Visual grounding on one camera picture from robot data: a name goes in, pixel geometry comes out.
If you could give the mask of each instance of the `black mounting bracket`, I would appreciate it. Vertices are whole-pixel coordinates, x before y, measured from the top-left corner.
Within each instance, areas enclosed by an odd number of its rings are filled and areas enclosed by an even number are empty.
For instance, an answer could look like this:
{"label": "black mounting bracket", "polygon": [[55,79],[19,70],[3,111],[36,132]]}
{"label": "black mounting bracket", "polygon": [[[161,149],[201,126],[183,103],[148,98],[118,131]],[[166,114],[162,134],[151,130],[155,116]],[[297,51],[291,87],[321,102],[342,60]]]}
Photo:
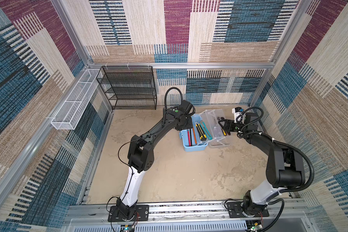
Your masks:
{"label": "black mounting bracket", "polygon": [[[246,216],[242,213],[242,206],[241,206],[242,202],[227,202],[226,206],[228,209],[228,215],[230,218],[245,218]],[[267,209],[261,211],[262,216],[263,217],[269,217],[269,212]],[[253,218],[258,218],[260,217],[259,214],[256,214],[255,216],[253,216]]]}
{"label": "black mounting bracket", "polygon": [[[139,221],[148,221],[149,205],[136,205],[135,211],[139,213]],[[134,222],[137,215],[137,213],[134,213],[134,216],[129,222]],[[116,206],[111,206],[107,219],[108,222],[127,222],[123,218],[125,219],[120,211],[117,210]]]}

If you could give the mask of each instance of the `red pencil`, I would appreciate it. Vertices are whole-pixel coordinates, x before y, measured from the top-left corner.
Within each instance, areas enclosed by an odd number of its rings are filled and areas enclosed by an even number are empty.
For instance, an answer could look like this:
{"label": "red pencil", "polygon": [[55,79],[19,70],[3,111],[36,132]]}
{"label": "red pencil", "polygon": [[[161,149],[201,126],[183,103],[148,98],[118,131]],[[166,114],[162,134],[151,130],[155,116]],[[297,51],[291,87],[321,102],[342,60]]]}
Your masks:
{"label": "red pencil", "polygon": [[190,131],[187,130],[187,133],[188,133],[188,146],[190,147],[191,146]]}

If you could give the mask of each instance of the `patterned fabric wall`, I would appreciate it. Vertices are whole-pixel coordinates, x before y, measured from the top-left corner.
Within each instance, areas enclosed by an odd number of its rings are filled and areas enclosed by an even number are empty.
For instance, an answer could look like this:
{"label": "patterned fabric wall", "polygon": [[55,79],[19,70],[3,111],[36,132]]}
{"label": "patterned fabric wall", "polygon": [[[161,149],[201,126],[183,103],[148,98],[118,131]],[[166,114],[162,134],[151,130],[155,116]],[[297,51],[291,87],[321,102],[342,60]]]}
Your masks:
{"label": "patterned fabric wall", "polygon": [[[64,0],[95,63],[269,62],[298,0]],[[193,104],[248,103],[258,70],[159,69]],[[176,99],[177,95],[168,98]]]}
{"label": "patterned fabric wall", "polygon": [[[166,91],[177,87],[183,98],[194,105],[247,104],[259,84],[264,69],[156,69],[157,104],[163,105]],[[168,105],[180,104],[180,95],[172,90]]]}
{"label": "patterned fabric wall", "polygon": [[256,106],[316,169],[300,192],[321,231],[348,231],[348,1],[313,0]]}
{"label": "patterned fabric wall", "polygon": [[82,67],[49,0],[0,0],[0,180]]}
{"label": "patterned fabric wall", "polygon": [[68,206],[76,204],[108,113],[96,90],[75,130],[52,129],[1,207],[0,232],[60,231]]}

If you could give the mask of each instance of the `white wire basket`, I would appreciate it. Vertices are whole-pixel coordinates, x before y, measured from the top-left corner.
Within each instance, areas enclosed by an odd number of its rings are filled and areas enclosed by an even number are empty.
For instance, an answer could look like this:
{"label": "white wire basket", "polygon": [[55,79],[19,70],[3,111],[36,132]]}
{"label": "white wire basket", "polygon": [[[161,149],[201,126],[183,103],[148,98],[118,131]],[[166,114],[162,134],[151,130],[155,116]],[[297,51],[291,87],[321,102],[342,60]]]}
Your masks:
{"label": "white wire basket", "polygon": [[102,78],[99,69],[88,69],[80,77],[51,121],[51,124],[57,130],[74,130],[76,128],[98,86],[97,76]]}

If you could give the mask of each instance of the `pencil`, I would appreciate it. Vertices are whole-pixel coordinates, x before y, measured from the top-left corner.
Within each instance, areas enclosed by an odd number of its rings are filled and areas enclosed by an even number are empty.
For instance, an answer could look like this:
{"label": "pencil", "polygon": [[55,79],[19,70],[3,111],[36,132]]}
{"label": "pencil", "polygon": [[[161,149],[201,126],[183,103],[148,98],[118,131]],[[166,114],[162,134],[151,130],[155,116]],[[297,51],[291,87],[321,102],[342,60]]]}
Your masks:
{"label": "pencil", "polygon": [[191,146],[191,141],[190,141],[190,130],[187,130],[187,134],[188,134],[188,146]]}
{"label": "pencil", "polygon": [[191,141],[191,145],[190,146],[192,146],[192,131],[191,131],[191,129],[188,129],[189,131],[190,131],[190,141]]}
{"label": "pencil", "polygon": [[193,137],[195,137],[195,144],[197,145],[196,134],[195,134],[195,127],[193,127],[192,130],[193,130]]}

